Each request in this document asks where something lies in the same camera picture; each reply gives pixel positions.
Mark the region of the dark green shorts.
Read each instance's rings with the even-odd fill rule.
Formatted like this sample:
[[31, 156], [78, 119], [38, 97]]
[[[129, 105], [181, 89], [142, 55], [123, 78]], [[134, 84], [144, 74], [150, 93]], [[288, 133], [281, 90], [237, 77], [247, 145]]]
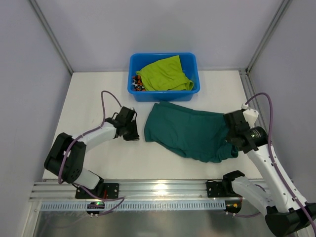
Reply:
[[221, 163], [238, 157], [237, 147], [226, 140], [228, 132], [222, 113], [161, 101], [153, 105], [148, 115], [144, 138], [183, 158]]

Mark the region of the lime green shorts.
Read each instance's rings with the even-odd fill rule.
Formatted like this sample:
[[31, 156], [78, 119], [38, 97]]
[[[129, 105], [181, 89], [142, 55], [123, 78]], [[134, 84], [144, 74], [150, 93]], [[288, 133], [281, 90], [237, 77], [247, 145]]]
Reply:
[[182, 70], [180, 56], [155, 61], [136, 72], [145, 91], [192, 90], [194, 82]]

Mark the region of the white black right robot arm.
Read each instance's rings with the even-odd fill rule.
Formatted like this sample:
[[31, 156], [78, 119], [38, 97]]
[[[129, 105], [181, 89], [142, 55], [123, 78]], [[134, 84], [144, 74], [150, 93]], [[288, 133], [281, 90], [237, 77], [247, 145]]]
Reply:
[[241, 109], [224, 115], [229, 129], [227, 141], [255, 164], [269, 192], [250, 182], [239, 170], [223, 176], [227, 194], [246, 198], [264, 216], [276, 237], [285, 237], [308, 226], [315, 227], [316, 205], [309, 203], [280, 164], [265, 130], [253, 124], [257, 111]]

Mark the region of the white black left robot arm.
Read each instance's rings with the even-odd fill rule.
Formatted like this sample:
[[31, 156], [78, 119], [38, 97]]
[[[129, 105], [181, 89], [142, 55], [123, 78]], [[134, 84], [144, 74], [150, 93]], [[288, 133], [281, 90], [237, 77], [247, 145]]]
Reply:
[[55, 139], [44, 168], [58, 177], [60, 183], [77, 186], [77, 198], [85, 196], [105, 199], [107, 185], [99, 175], [83, 167], [86, 153], [104, 142], [122, 137], [125, 141], [138, 141], [137, 112], [121, 107], [119, 113], [105, 118], [101, 125], [79, 136], [60, 133]]

